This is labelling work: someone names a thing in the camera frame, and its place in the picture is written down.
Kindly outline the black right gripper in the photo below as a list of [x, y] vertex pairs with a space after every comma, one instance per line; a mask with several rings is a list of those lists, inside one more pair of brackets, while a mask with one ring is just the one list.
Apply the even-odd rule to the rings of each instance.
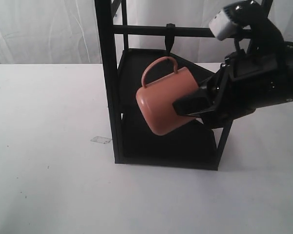
[[288, 68], [286, 50], [271, 53], [244, 50], [233, 52], [225, 58], [224, 76], [228, 78], [223, 96], [215, 111], [214, 95], [217, 78], [209, 77], [199, 83], [199, 88], [173, 102], [177, 115], [201, 118], [210, 128], [221, 128], [230, 120], [252, 114], [257, 108], [285, 103], [288, 99]]

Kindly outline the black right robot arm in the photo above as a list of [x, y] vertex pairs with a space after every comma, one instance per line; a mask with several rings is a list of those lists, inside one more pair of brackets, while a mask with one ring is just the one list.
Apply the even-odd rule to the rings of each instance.
[[218, 40], [234, 36], [235, 52], [202, 84], [197, 114], [205, 124], [218, 128], [258, 108], [293, 102], [293, 42], [284, 40], [260, 4], [229, 4], [209, 28]]

